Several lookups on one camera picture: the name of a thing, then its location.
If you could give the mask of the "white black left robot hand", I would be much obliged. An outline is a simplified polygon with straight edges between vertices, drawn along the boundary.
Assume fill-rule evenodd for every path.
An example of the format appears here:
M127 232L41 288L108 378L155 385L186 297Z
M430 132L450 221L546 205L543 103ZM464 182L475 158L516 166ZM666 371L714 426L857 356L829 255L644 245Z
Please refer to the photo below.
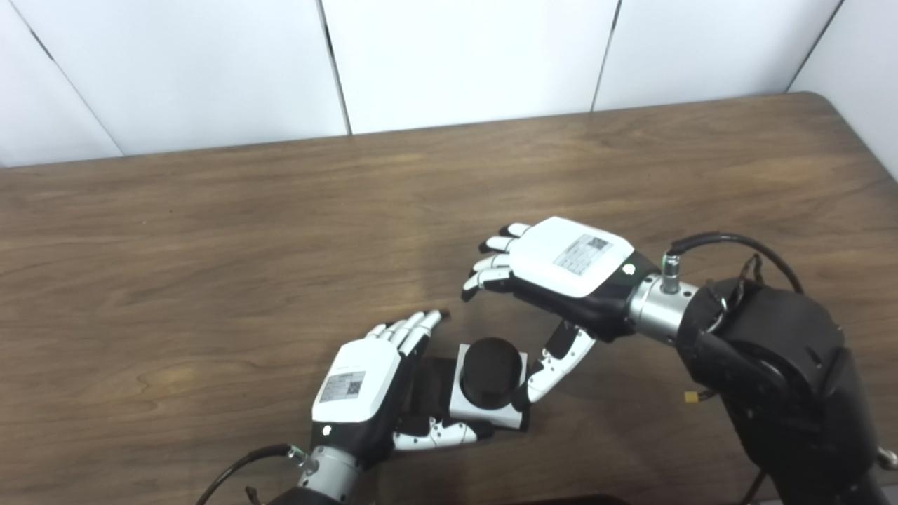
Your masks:
M436 450L494 437L490 422L403 409L416 367L444 315L413 313L340 347L311 407L315 450L337 450L369 470L396 450Z

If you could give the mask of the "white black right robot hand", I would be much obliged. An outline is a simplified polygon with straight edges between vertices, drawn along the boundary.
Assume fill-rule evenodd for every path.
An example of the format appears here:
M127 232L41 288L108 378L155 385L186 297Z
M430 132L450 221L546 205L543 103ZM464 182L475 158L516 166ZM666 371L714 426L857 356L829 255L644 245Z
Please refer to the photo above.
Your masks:
M659 272L625 238L562 217L510 224L480 251L483 259L462 286L463 301L481 291L510 294L561 320L513 392L520 412L557 386L597 342L634 335L631 302Z

